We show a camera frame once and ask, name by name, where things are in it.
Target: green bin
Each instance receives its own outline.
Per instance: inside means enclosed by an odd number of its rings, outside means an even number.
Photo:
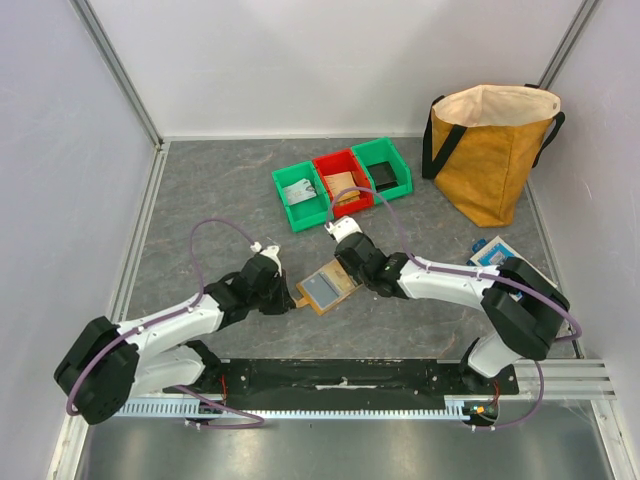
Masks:
[[[276,170],[272,172],[271,175],[276,184],[278,195],[280,195],[280,200],[282,200],[282,204],[284,205],[287,219],[294,232],[300,232],[325,222],[331,202],[313,163],[298,163],[297,165]],[[296,203],[295,205],[289,205],[283,189],[303,178],[311,182],[316,189],[317,195],[309,200]]]
[[[398,150],[396,150],[390,138],[383,137],[372,140],[371,142],[361,143],[360,145],[351,147],[351,151],[353,151],[360,165],[364,168],[371,185],[375,185],[375,183],[369,173],[368,167],[378,163],[389,162],[396,176],[398,186],[379,192],[385,199],[393,200],[394,198],[402,197],[403,195],[408,195],[413,192],[413,183],[411,181],[409,167],[398,153]],[[375,197],[375,203],[381,203],[378,197]]]

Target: gray marble floor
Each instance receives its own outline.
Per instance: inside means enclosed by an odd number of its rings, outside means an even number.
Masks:
[[[364,140],[241,140],[171,144],[128,318],[153,313],[195,293],[197,283],[187,253],[188,234],[199,220],[224,216],[264,244],[281,245],[289,288],[332,259],[335,243],[322,227],[293,233],[273,184],[273,170],[310,160]],[[513,225],[481,229],[459,213],[438,189],[420,176],[421,140],[394,139],[411,168],[414,193],[392,202],[416,254],[464,264],[480,238],[502,236],[534,265],[548,265],[531,207],[522,195]],[[387,253],[400,250],[384,206],[354,215]],[[196,238],[205,281],[240,268],[250,252],[234,230],[205,226]],[[459,359],[476,337],[491,331],[486,316],[437,301],[382,299],[360,289],[336,309],[318,316],[310,307],[284,316],[257,312],[206,343],[223,357],[438,357]],[[554,357],[571,357],[570,345],[557,345]]]

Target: black object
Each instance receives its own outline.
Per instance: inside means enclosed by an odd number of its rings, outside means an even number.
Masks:
[[[469,345],[467,351],[464,352],[462,360],[460,360],[460,365],[458,366],[460,380],[462,380],[462,383],[464,383],[465,386],[472,392],[479,392],[480,390],[487,388],[493,382],[492,378],[486,378],[480,375],[469,366],[469,355],[471,355],[471,352],[473,352],[473,349],[475,348],[479,340],[480,338],[476,338],[473,342],[471,342],[471,345]]]
[[[406,254],[387,257],[364,233],[354,233],[338,244],[334,255],[349,276],[369,290],[383,297],[408,298],[398,285],[400,271],[408,260]]]
[[[231,359],[222,364],[222,373],[227,403],[241,410],[443,409],[445,395],[495,393],[493,383],[469,390],[457,363],[435,359]],[[496,381],[501,395],[519,393],[512,366]],[[340,384],[375,388],[331,388]],[[216,386],[201,393],[220,391]]]
[[[529,88],[539,88],[537,85],[533,84],[525,84],[525,87]],[[429,180],[433,180],[436,178],[440,170],[445,166],[447,160],[460,143],[462,136],[467,131],[467,127],[463,127],[462,125],[454,124],[449,135],[445,139],[442,147],[436,154],[435,158],[433,158],[433,125],[431,122],[431,115],[434,105],[436,105],[440,100],[442,100],[444,95],[436,98],[431,104],[431,108],[429,109],[429,118],[427,119],[427,127],[424,131],[424,136],[422,138],[422,178],[428,178]],[[560,131],[560,127],[564,123],[566,116],[564,112],[558,112],[554,117],[554,126],[547,138],[540,146],[540,150],[536,155],[535,160],[533,161],[533,165],[531,168],[535,168],[538,165],[538,161],[540,160],[540,154],[542,151],[549,146],[549,144],[556,138],[558,132]]]
[[[522,283],[569,310],[569,301],[523,259],[509,257],[498,270],[501,277]],[[482,308],[505,345],[530,360],[547,358],[563,317],[532,296],[498,282],[483,293]],[[511,294],[519,294],[520,299]]]
[[[89,322],[53,374],[64,393],[69,395],[80,373],[116,337],[117,326],[106,317]],[[139,359],[137,345],[123,341],[91,371],[74,400],[89,425],[105,421],[124,405]]]
[[[389,162],[381,162],[367,167],[377,192],[398,186],[398,179]]]
[[[200,355],[202,363],[204,363],[204,371],[198,380],[192,384],[192,388],[201,392],[211,391],[216,388],[222,376],[222,362],[218,356],[209,350],[201,340],[191,340],[185,345]]]
[[[279,275],[276,262],[260,254],[250,258],[242,271],[207,285],[204,293],[211,295],[224,312],[218,330],[244,320],[251,310],[257,309],[264,315],[282,315],[295,308],[285,271]]]
[[[433,106],[436,105],[440,100],[444,98],[444,95],[436,98],[431,104],[431,108],[429,109],[429,118],[427,120],[427,127],[424,130],[424,136],[422,137],[422,178],[428,178],[429,180],[433,180],[436,178],[442,167],[444,167],[447,160],[458,146],[462,135],[467,131],[467,127],[463,127],[462,125],[454,125],[449,132],[446,140],[440,147],[440,150],[436,154],[436,157],[433,158],[433,125],[431,122],[431,113],[433,110]]]

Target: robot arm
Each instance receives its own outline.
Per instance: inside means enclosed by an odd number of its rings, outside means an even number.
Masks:
[[[106,317],[89,322],[54,374],[67,395],[105,345],[139,330],[98,363],[80,387],[74,404],[89,424],[108,419],[130,397],[173,385],[196,383],[206,388],[207,382],[217,382],[220,360],[202,342],[190,339],[244,320],[251,310],[279,315],[295,308],[276,246],[255,254],[240,272],[207,285],[200,301],[193,305],[196,299],[197,295],[162,312],[116,325]],[[141,328],[152,318],[179,310],[185,312]]]
[[[405,253],[386,256],[350,217],[329,224],[327,230],[338,243],[335,257],[345,271],[379,295],[444,300],[487,314],[496,331],[477,339],[461,362],[462,379],[472,390],[486,385],[519,358],[544,360],[563,322],[559,314],[542,302],[481,278],[478,273],[510,278],[569,309],[569,303],[556,288],[519,258],[509,258],[501,266],[479,269],[416,257],[429,267],[455,267],[468,275],[427,271],[410,261]]]

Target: tote bag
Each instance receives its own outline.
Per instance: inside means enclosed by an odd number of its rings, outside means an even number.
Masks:
[[[560,98],[535,86],[479,85],[439,97],[424,132],[422,176],[476,225],[509,225],[564,120]]]

